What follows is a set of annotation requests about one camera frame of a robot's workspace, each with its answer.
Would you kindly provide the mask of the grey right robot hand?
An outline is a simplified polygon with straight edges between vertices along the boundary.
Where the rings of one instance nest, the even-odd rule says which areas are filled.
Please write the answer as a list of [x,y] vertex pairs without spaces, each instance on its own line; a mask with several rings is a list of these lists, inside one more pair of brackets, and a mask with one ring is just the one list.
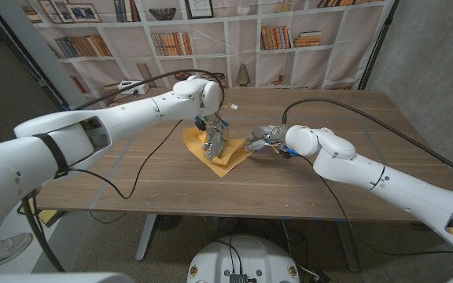
[[288,131],[286,126],[259,126],[254,127],[245,146],[246,152],[259,151],[266,146],[280,146],[285,143]]

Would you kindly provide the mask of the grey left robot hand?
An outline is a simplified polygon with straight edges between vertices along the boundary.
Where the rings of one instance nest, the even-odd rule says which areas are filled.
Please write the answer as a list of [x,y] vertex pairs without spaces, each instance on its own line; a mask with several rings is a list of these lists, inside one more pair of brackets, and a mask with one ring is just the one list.
[[205,157],[213,160],[220,157],[226,147],[229,138],[229,124],[216,114],[204,116],[204,123],[206,141],[202,145],[202,149],[205,151]]

